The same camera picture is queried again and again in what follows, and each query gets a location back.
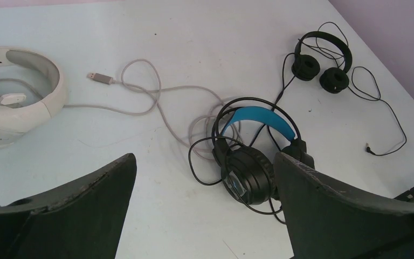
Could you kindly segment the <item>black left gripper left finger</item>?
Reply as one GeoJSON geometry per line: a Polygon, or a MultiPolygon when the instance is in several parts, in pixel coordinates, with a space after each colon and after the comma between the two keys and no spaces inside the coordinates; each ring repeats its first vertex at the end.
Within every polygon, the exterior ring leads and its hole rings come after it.
{"type": "Polygon", "coordinates": [[[137,173],[125,154],[83,177],[0,206],[0,258],[114,258],[137,173]]]}

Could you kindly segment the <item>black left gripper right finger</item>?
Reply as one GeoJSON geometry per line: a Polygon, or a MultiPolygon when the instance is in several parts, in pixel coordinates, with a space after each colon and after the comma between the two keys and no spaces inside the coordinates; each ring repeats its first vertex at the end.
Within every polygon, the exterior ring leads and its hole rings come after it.
{"type": "Polygon", "coordinates": [[[414,203],[356,188],[278,153],[294,258],[414,258],[414,203]]]}

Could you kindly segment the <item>small black on-ear headphones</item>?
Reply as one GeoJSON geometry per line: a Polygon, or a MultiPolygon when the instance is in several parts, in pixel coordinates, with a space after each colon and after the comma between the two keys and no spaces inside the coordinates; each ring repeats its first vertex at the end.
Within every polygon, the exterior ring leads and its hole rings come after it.
{"type": "Polygon", "coordinates": [[[297,44],[294,47],[294,51],[288,53],[284,58],[281,73],[282,77],[285,75],[286,61],[289,56],[294,57],[291,65],[291,72],[293,74],[293,77],[287,83],[284,79],[282,79],[282,88],[278,93],[274,104],[277,104],[280,101],[284,95],[285,90],[288,88],[288,86],[290,86],[295,78],[301,81],[311,81],[315,78],[318,78],[320,86],[328,93],[339,94],[343,90],[348,89],[353,95],[357,96],[358,98],[369,102],[382,102],[390,110],[399,128],[399,131],[402,134],[402,140],[393,145],[388,151],[381,154],[375,153],[371,149],[370,145],[366,144],[365,151],[367,153],[377,157],[387,156],[400,151],[408,143],[407,134],[405,133],[396,112],[389,104],[389,102],[382,98],[381,89],[378,86],[374,74],[364,66],[353,66],[353,54],[349,47],[348,38],[335,22],[324,22],[318,27],[316,31],[310,31],[298,39],[297,44]],[[304,46],[312,51],[317,52],[326,59],[333,61],[334,66],[322,71],[320,63],[315,57],[302,53],[302,48],[304,46]],[[376,90],[375,95],[360,89],[355,84],[354,75],[358,69],[365,70],[371,76],[376,90]]]}

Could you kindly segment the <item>white gaming headset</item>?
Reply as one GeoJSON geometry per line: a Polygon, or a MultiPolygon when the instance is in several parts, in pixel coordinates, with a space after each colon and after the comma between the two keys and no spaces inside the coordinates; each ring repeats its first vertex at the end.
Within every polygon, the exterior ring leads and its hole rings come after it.
{"type": "Polygon", "coordinates": [[[21,79],[0,78],[0,82],[10,81],[21,84],[36,98],[35,102],[26,104],[25,102],[27,95],[25,93],[10,92],[6,94],[0,94],[0,148],[14,144],[16,140],[21,138],[30,130],[37,128],[38,126],[55,117],[62,110],[62,108],[96,108],[129,116],[144,116],[151,113],[153,110],[158,110],[165,126],[171,135],[180,144],[184,145],[185,147],[190,147],[193,144],[192,132],[196,124],[201,120],[205,120],[205,124],[208,125],[209,122],[215,118],[213,115],[214,110],[217,107],[226,105],[225,99],[222,99],[216,92],[206,87],[196,85],[181,85],[170,88],[163,88],[160,74],[157,71],[155,65],[149,60],[143,58],[132,60],[127,65],[125,65],[122,69],[119,79],[114,79],[113,77],[99,73],[89,73],[87,75],[91,80],[95,82],[107,85],[120,84],[132,92],[146,94],[153,100],[153,104],[143,112],[130,112],[119,110],[117,108],[93,104],[68,104],[68,87],[65,83],[65,77],[60,67],[54,61],[42,55],[41,53],[28,49],[22,49],[19,47],[0,46],[0,67],[6,66],[20,66],[25,69],[37,71],[49,82],[50,91],[47,94],[41,94],[34,86],[21,79]],[[142,86],[125,82],[124,77],[128,68],[135,63],[140,62],[148,64],[153,70],[157,80],[157,88],[155,90],[149,90],[142,86]],[[206,115],[202,115],[196,118],[190,124],[188,129],[187,142],[183,141],[182,138],[180,138],[172,129],[160,104],[161,94],[163,92],[178,90],[201,90],[210,93],[218,100],[218,104],[211,107],[210,111],[206,115]]]}

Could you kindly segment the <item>black headset with blue band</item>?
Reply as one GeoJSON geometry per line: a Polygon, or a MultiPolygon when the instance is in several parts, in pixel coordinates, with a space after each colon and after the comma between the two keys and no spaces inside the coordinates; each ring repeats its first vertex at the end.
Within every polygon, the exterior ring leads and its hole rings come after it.
{"type": "Polygon", "coordinates": [[[196,181],[204,186],[222,183],[236,201],[251,211],[277,217],[282,212],[281,208],[271,207],[270,212],[253,208],[254,205],[280,199],[273,164],[252,145],[245,145],[240,140],[224,134],[230,126],[241,121],[255,121],[273,128],[289,141],[288,146],[278,151],[311,168],[314,167],[314,158],[307,153],[307,144],[302,139],[295,121],[275,103],[257,97],[240,97],[225,104],[214,120],[210,136],[191,144],[188,162],[192,164],[191,153],[195,146],[202,141],[210,140],[213,144],[214,161],[220,167],[220,178],[207,183],[194,175],[196,181]]]}

